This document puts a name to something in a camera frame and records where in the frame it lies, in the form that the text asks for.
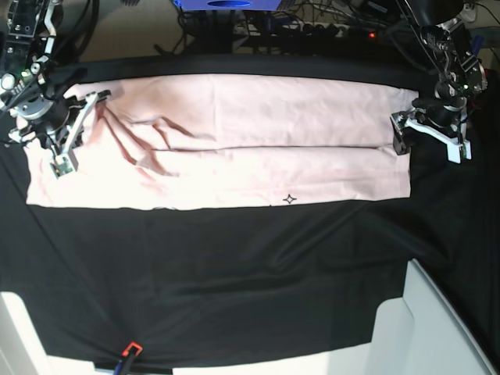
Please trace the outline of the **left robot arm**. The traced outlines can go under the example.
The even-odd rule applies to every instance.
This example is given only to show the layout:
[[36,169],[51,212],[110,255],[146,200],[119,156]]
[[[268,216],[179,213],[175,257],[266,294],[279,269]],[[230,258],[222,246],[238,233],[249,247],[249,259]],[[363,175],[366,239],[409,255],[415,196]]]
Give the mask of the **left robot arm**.
[[466,139],[469,102],[487,88],[484,68],[471,46],[471,37],[459,14],[463,1],[399,1],[417,41],[437,71],[432,97],[418,97],[412,108],[391,115],[393,147],[406,155],[414,134],[433,137],[446,146],[448,161],[472,159]]

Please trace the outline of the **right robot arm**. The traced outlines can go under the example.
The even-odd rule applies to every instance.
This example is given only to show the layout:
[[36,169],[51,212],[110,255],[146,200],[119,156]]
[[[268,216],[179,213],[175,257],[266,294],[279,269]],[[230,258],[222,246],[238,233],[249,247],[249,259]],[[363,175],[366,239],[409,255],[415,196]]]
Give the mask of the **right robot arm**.
[[82,143],[84,122],[111,94],[104,90],[66,97],[85,77],[85,69],[59,84],[51,80],[62,17],[61,1],[11,1],[1,54],[1,114],[21,120],[1,143],[26,146],[39,140],[50,152],[49,165],[58,178],[77,171],[74,149]]

